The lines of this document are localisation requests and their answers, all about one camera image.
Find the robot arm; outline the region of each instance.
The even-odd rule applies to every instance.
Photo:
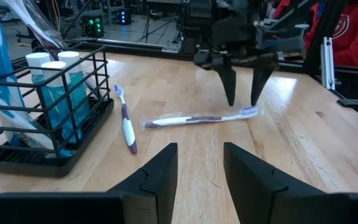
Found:
[[[198,39],[195,65],[214,70],[222,80],[227,101],[234,104],[236,72],[233,63],[253,63],[251,105],[278,65],[279,57],[306,57],[299,20],[318,0],[303,0],[280,20],[263,19],[271,0],[184,0],[178,30],[184,38]],[[280,38],[281,35],[295,34]]]

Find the floor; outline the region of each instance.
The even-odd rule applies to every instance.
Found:
[[[147,40],[143,39],[144,28],[147,22],[145,16],[132,16],[133,23],[127,26],[122,26],[117,23],[113,23],[112,26],[109,26],[107,21],[104,25],[104,39],[109,40],[120,40],[127,42],[142,42],[148,44],[160,44],[165,45],[169,40],[173,39],[177,33],[176,22],[169,18],[162,18],[157,21],[150,20],[149,22],[149,32],[156,30],[152,34],[149,34]],[[21,47],[17,43],[16,34],[20,32],[21,34],[27,35],[26,26],[22,22],[13,23],[7,22],[3,24],[4,32],[6,36],[6,41],[9,46],[9,55],[11,59],[17,59],[26,56],[31,53],[30,47]],[[72,29],[68,35],[69,38],[75,38],[76,33],[75,29]],[[21,39],[21,42],[25,44],[31,44],[29,39]]]
[[[118,54],[108,59],[109,84],[125,91],[137,155],[127,148],[120,101],[111,93],[114,111],[70,174],[52,179],[0,173],[0,192],[103,192],[171,142],[178,143],[174,224],[239,223],[224,174],[224,142],[323,191],[358,192],[358,113],[339,106],[309,76],[275,72],[258,116],[249,120],[142,130],[142,123],[163,114],[219,116],[249,106],[252,70],[236,69],[237,96],[230,108],[218,75],[191,62]],[[84,67],[90,72],[93,66]]]

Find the wooden table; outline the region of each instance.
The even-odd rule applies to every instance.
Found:
[[[358,113],[307,75],[275,72],[248,121],[140,131],[140,120],[174,112],[228,109],[218,75],[191,62],[109,55],[111,82],[125,88],[139,153],[124,140],[120,102],[72,172],[62,179],[0,174],[0,192],[106,191],[170,142],[178,143],[172,223],[238,223],[223,171],[233,142],[327,192],[358,192]],[[234,107],[249,106],[252,70],[237,68]]]

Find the red shirt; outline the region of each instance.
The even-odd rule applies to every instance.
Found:
[[[305,35],[306,49],[309,49],[318,21],[313,23]],[[333,34],[335,65],[358,66],[358,3],[348,4]]]

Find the purple toothbrush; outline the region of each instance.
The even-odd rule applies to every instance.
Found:
[[[137,153],[137,146],[135,140],[134,127],[132,126],[131,119],[129,117],[128,107],[124,99],[124,90],[119,85],[114,85],[114,93],[121,100],[121,113],[122,113],[122,128],[124,130],[124,137],[131,153]]]
[[[145,128],[158,128],[180,124],[213,123],[252,118],[258,114],[257,107],[243,108],[233,116],[180,116],[176,118],[156,119],[145,124]]]

